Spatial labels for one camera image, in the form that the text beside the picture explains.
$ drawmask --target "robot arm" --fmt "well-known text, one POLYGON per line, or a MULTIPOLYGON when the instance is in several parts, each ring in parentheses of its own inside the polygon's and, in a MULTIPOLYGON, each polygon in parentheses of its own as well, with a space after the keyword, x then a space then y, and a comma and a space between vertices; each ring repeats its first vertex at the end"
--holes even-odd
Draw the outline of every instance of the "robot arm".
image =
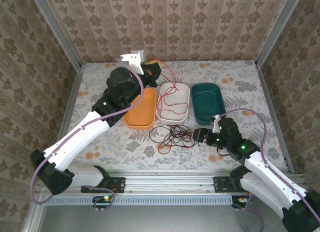
MULTIPOLYGON (((140 59, 134 54, 122 55, 123 61, 140 59)), ((143 87, 156 87, 161 68, 158 63, 142 64, 133 62, 130 67, 139 73, 143 87)), ((36 169, 45 159, 48 161, 39 170, 38 176, 53 195, 62 193, 71 186, 89 185, 92 187, 106 187, 110 176, 101 167, 72 168, 72 160, 92 140, 116 124, 125 113, 116 114, 102 119, 101 117, 113 114, 128 108, 131 102, 140 94, 141 86, 138 79, 130 75, 128 69, 119 67, 111 72, 106 80, 107 89, 102 97, 92 106, 86 117, 64 138, 47 148, 43 152, 36 149, 31 155, 31 161, 36 169)))
POLYGON ((226 148, 231 158, 241 164, 230 172, 234 188, 244 189, 260 198, 279 215, 289 232, 312 232, 317 229, 320 224, 304 200, 319 215, 320 195, 300 187, 263 158, 256 144, 242 138, 232 118, 216 117, 211 120, 213 131, 197 129, 193 138, 210 146, 226 148))

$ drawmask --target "white tray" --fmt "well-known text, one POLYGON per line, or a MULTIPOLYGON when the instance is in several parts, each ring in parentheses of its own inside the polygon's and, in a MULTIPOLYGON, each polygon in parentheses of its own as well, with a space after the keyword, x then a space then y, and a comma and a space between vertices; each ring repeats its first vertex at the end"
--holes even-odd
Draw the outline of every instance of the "white tray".
MULTIPOLYGON (((175 85, 179 91, 176 91, 173 94, 167 95, 165 97, 165 101, 167 104, 187 103, 187 110, 186 110, 186 104, 168 106, 165 103, 162 103, 163 105, 162 109, 174 110, 176 113, 182 113, 183 111, 186 110, 183 114, 179 114, 179 115, 171 111, 162 111, 161 117, 160 117, 160 111, 157 109, 156 110, 157 118, 161 121, 161 123, 168 124, 168 125, 183 124, 187 118, 188 110, 189 110, 190 88, 186 84, 182 84, 182 83, 176 83, 175 85)), ((159 103, 160 97, 166 92, 168 88, 172 86, 173 86, 172 83, 165 83, 161 86, 157 104, 159 103)))

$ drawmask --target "patterned wallpaper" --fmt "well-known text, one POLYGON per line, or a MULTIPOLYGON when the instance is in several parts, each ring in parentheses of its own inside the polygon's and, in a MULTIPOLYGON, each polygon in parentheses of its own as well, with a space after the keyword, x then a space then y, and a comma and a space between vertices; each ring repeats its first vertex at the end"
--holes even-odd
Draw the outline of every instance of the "patterned wallpaper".
POLYGON ((52 144, 75 72, 33 0, 0 0, 0 231, 28 213, 29 154, 52 144))
POLYGON ((320 191, 320 0, 300 0, 262 66, 295 169, 320 191))
POLYGON ((254 60, 285 0, 48 0, 81 63, 254 60))

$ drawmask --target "table surface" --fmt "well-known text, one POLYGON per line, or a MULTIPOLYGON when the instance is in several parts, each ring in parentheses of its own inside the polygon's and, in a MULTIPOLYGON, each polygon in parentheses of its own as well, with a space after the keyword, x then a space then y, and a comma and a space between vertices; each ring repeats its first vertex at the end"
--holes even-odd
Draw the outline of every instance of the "table surface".
MULTIPOLYGON (((264 151, 270 161, 280 170, 286 171, 274 125, 270 117, 266 99, 261 88, 257 69, 253 61, 194 61, 167 62, 177 76, 177 82, 190 88, 201 82, 212 82, 221 88, 226 110, 251 108, 262 115, 267 124, 267 137, 264 151)), ((106 79, 117 67, 116 63, 91 63, 83 69, 82 83, 79 88, 69 131, 74 128, 91 110, 91 106, 102 96, 107 88, 106 79)), ((162 72, 170 76, 168 69, 162 72)), ((158 79, 156 88, 167 82, 158 79)), ((185 125, 191 130, 201 128, 195 122, 192 101, 185 125)), ((255 114, 237 111, 228 114, 237 123, 244 138, 260 145, 263 125, 255 114)), ((160 125, 156 119, 154 126, 160 125)), ((165 130, 157 129, 158 136, 164 137, 165 130)), ((221 157, 214 147, 200 144, 193 148, 172 148, 167 155, 158 153, 157 144, 150 141, 149 130, 131 130, 121 119, 106 133, 92 141, 71 163, 72 166, 90 167, 100 165, 105 169, 124 170, 186 170, 216 169, 230 171, 239 163, 230 157, 221 157)))

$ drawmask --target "orange tray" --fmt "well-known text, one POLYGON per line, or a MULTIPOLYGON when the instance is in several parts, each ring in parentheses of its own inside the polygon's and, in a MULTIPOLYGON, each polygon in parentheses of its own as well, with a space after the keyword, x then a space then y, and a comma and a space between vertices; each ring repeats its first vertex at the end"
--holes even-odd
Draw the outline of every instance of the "orange tray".
MULTIPOLYGON (((131 105, 138 100, 137 96, 131 105)), ((124 124, 130 129, 148 130, 154 125, 156 118, 157 93, 155 89, 145 88, 141 102, 124 116, 124 124)))

